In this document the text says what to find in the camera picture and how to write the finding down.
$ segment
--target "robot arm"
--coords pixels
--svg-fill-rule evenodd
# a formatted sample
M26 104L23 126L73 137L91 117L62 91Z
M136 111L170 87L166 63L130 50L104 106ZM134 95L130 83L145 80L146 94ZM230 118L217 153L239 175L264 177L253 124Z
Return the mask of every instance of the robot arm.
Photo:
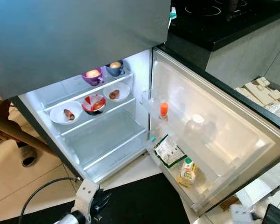
M99 222L101 216L98 212L108 203L111 194L104 195L103 190L99 190L99 185L83 180L76 193L75 205L71 213L67 214L56 224L90 224L91 216Z

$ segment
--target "white bowl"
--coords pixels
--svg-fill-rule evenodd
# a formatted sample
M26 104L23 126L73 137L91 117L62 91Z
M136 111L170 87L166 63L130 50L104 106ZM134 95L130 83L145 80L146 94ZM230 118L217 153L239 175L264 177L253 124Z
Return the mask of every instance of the white bowl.
M109 94L115 90L119 90L119 95L115 99L110 99ZM114 83L104 88L103 93L106 98L109 100L120 102L125 100L130 94L131 88L122 82Z
M73 115L75 116L75 119L69 120L66 117L65 113L63 112L64 109L67 109L70 112L72 112ZM72 123L75 123L79 119L82 112L83 112L83 109L79 102L70 101L68 103L65 103L58 107L53 108L50 111L50 119L51 119L51 121L58 123L60 125L70 125Z

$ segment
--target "blue cup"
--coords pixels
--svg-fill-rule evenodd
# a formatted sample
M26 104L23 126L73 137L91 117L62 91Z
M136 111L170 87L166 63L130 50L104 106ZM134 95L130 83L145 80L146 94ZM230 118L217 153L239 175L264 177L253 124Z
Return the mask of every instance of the blue cup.
M123 75L125 73L124 69L123 69L123 61L122 60L118 60L118 62L121 64L120 67L112 69L110 68L110 64L106 65L106 69L107 71L110 73L110 75L116 77L119 75Z

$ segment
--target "food packet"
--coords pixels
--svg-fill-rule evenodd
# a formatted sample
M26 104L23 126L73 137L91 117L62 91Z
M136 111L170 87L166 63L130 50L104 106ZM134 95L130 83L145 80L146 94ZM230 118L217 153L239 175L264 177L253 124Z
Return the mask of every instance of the food packet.
M181 172L176 181L186 187L189 187L196 179L197 168L198 166L189 157L187 157L183 162Z
M156 144L153 151L167 168L172 167L174 164L187 157L187 155L168 135Z

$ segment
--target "orange bottle cap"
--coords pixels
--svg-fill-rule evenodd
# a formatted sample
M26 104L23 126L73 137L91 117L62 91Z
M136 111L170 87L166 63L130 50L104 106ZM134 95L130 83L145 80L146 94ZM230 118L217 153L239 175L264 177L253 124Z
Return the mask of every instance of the orange bottle cap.
M166 116L168 112L168 104L166 102L161 103L161 116Z

